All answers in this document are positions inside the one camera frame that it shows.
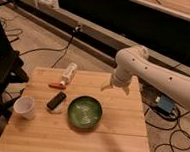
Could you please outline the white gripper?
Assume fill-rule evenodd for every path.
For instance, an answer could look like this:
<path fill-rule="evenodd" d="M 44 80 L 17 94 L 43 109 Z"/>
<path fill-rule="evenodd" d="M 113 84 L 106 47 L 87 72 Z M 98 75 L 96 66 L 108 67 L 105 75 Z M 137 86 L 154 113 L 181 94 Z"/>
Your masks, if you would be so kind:
<path fill-rule="evenodd" d="M 126 95 L 129 95 L 129 88 L 128 88 L 130 84 L 129 80 L 127 81 L 120 80 L 118 77 L 115 76 L 115 74 L 113 74 L 112 76 L 110 76 L 110 84 L 106 83 L 102 84 L 100 91 L 108 90 L 113 88 L 113 86 L 116 86 L 117 88 L 124 88 L 123 90 L 126 93 Z"/>

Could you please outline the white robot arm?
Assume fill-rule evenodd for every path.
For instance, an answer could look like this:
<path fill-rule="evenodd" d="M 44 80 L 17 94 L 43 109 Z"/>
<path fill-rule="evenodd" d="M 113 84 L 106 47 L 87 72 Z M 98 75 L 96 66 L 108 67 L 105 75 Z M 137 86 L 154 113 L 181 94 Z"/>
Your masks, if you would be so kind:
<path fill-rule="evenodd" d="M 100 90 L 116 86 L 129 94 L 131 78 L 138 76 L 190 111 L 190 77 L 153 64 L 148 56 L 148 49 L 142 45 L 118 51 L 116 68 Z"/>

